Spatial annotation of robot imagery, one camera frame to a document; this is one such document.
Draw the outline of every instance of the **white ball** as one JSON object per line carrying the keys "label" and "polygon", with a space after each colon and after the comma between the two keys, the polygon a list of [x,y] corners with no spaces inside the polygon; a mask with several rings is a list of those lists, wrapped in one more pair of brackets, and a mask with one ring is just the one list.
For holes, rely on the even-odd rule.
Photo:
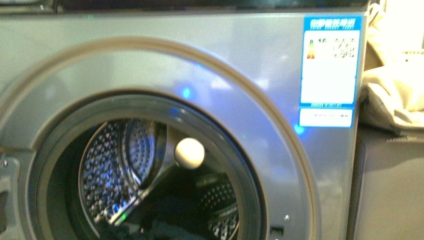
{"label": "white ball", "polygon": [[194,138],[187,137],[179,141],[174,151],[176,162],[185,169],[196,169],[205,158],[205,148]]}

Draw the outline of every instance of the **beige cloth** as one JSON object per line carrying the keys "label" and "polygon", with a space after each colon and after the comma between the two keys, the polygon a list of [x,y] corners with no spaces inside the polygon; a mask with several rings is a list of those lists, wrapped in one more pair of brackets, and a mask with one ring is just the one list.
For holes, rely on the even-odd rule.
{"label": "beige cloth", "polygon": [[369,12],[366,39],[381,66],[362,74],[360,121],[388,130],[424,130],[424,61],[406,62],[407,55],[388,41],[383,10],[372,4]]}
{"label": "beige cloth", "polygon": [[402,62],[362,76],[360,121],[388,130],[424,130],[423,64]]}

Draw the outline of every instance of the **front-loading washing machine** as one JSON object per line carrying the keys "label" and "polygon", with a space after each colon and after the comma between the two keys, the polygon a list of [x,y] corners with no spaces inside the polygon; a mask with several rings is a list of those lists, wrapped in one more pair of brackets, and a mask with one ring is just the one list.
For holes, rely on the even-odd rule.
{"label": "front-loading washing machine", "polygon": [[366,0],[0,4],[0,240],[345,238]]}

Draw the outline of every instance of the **screw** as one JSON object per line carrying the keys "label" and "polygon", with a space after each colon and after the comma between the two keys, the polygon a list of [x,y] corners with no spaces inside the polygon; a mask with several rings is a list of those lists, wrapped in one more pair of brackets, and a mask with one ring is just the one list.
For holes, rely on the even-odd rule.
{"label": "screw", "polygon": [[7,166],[8,166],[8,161],[6,161],[6,160],[1,161],[1,167],[2,168],[6,168]]}
{"label": "screw", "polygon": [[284,216],[284,222],[286,222],[286,223],[290,222],[290,216],[289,215]]}

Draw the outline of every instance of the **sticker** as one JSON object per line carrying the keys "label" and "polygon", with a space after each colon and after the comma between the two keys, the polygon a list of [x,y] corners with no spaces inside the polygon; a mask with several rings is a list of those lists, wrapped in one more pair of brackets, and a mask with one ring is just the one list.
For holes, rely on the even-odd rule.
{"label": "sticker", "polygon": [[304,19],[299,125],[351,128],[361,15]]}

